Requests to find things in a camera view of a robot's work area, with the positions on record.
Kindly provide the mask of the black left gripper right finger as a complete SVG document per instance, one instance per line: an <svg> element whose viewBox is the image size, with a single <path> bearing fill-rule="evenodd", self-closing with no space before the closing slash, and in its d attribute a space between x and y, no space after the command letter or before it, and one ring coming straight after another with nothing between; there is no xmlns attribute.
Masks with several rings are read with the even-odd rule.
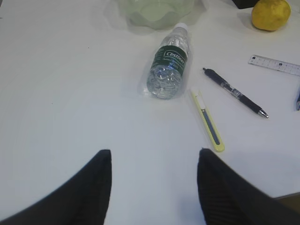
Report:
<svg viewBox="0 0 300 225"><path fill-rule="evenodd" d="M208 225L298 225L299 213L257 189L210 149L197 166L199 201Z"/></svg>

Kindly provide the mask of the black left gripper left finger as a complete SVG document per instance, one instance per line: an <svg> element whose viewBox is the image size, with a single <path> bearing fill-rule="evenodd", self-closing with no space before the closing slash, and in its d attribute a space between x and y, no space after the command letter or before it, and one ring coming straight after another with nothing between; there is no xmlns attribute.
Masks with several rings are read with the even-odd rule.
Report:
<svg viewBox="0 0 300 225"><path fill-rule="evenodd" d="M78 173L2 225L102 225L112 187L110 150L100 150Z"/></svg>

